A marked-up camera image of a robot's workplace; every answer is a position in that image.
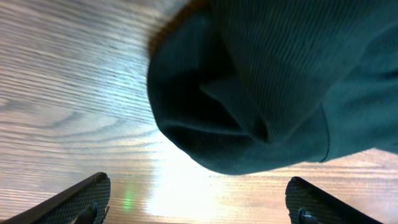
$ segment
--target dark green cloth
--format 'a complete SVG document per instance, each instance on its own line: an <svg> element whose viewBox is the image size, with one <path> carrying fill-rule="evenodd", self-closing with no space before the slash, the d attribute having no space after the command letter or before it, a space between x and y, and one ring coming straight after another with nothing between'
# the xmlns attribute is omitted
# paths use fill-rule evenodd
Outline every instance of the dark green cloth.
<svg viewBox="0 0 398 224"><path fill-rule="evenodd" d="M397 69L397 0L214 0L156 50L148 95L180 149L247 174L398 152Z"/></svg>

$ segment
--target black garment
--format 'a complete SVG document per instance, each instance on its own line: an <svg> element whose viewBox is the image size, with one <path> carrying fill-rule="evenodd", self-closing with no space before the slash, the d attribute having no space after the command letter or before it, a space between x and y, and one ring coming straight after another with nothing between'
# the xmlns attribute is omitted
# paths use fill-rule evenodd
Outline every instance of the black garment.
<svg viewBox="0 0 398 224"><path fill-rule="evenodd" d="M157 49L159 129L247 174L372 147L398 152L398 1L211 1Z"/></svg>

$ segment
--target wooden surface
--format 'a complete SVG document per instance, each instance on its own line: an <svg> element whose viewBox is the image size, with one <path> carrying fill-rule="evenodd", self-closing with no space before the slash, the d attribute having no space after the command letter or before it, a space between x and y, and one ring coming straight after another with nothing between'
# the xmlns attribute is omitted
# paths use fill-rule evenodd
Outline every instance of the wooden surface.
<svg viewBox="0 0 398 224"><path fill-rule="evenodd" d="M0 1L0 220L103 171L106 223L289 223L284 190L296 175L398 223L397 155L373 149L231 177L159 133L146 94L149 43L187 3Z"/></svg>

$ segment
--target wooden table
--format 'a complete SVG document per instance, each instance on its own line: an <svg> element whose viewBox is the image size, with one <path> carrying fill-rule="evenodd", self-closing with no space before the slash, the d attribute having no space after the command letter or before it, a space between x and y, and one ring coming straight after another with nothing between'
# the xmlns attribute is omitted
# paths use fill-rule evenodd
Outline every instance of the wooden table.
<svg viewBox="0 0 398 224"><path fill-rule="evenodd" d="M187 3L0 1L0 220L103 171L106 223L289 223L284 190L296 175L398 223L397 155L373 149L227 176L161 135L146 92L149 49Z"/></svg>

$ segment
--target dark fabric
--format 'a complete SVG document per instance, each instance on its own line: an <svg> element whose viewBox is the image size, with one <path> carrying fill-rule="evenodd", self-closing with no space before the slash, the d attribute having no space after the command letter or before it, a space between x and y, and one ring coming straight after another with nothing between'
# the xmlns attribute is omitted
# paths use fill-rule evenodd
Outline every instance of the dark fabric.
<svg viewBox="0 0 398 224"><path fill-rule="evenodd" d="M398 152L398 1L211 1L156 50L159 129L247 174L372 147Z"/></svg>

